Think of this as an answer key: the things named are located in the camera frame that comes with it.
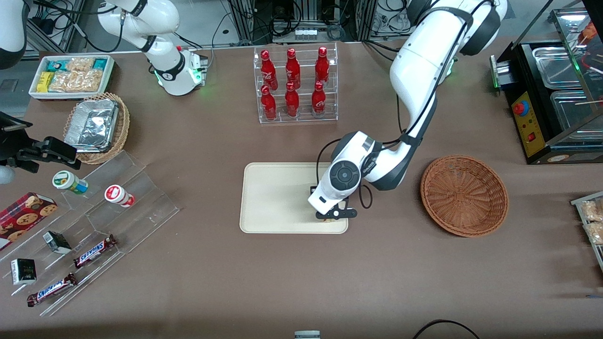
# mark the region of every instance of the empty wicker basket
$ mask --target empty wicker basket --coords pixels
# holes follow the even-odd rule
[[[499,176],[468,156],[433,161],[421,180],[421,198],[442,228],[460,236],[494,232],[507,217],[509,198]]]

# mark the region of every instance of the yogurt cup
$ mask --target yogurt cup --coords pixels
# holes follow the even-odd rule
[[[58,189],[66,189],[75,194],[84,194],[88,190],[88,182],[81,180],[69,171],[59,171],[52,177],[52,185]]]
[[[111,185],[105,190],[105,199],[121,207],[134,205],[136,198],[119,185]]]

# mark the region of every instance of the yellow control panel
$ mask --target yellow control panel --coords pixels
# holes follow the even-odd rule
[[[519,135],[522,138],[523,149],[528,157],[531,157],[545,147],[545,139],[542,136],[538,120],[536,120],[528,93],[525,92],[519,97],[513,103],[511,109],[513,110],[517,129],[519,129]]]

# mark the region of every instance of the red cookie box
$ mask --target red cookie box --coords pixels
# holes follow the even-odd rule
[[[29,192],[0,212],[0,251],[58,208],[50,198]]]

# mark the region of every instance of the cookie box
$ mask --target cookie box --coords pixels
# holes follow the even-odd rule
[[[29,192],[0,212],[0,251],[56,210],[53,199]]]
[[[103,69],[103,77],[101,78],[100,85],[98,86],[98,91],[96,92],[69,92],[69,93],[57,93],[57,92],[38,92],[37,85],[40,81],[40,77],[42,74],[48,70],[48,65],[53,62],[59,62],[61,60],[71,59],[73,57],[78,58],[95,58],[97,60],[106,60]],[[113,65],[115,61],[109,55],[103,54],[76,54],[76,55],[52,55],[48,57],[44,57],[40,60],[40,65],[36,71],[36,76],[34,80],[31,82],[30,86],[30,96],[34,99],[38,99],[41,101],[45,100],[53,100],[53,101],[62,101],[62,100],[79,100],[83,98],[88,98],[93,95],[100,95],[105,92],[107,86],[109,85],[109,80],[111,77],[111,72],[113,71]]]

